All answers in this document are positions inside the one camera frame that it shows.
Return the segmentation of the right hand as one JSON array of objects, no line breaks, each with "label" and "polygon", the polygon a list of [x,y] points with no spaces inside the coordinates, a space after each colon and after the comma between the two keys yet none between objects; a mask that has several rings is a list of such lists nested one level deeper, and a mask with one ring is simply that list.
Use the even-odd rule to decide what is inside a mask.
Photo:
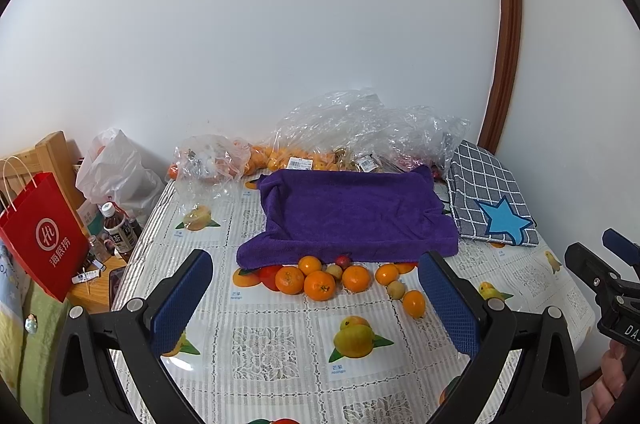
[{"label": "right hand", "polygon": [[586,407],[586,423],[598,424],[608,415],[626,385],[626,374],[623,368],[623,358],[627,348],[610,341],[610,347],[601,360],[600,378],[594,383],[591,398]]}]

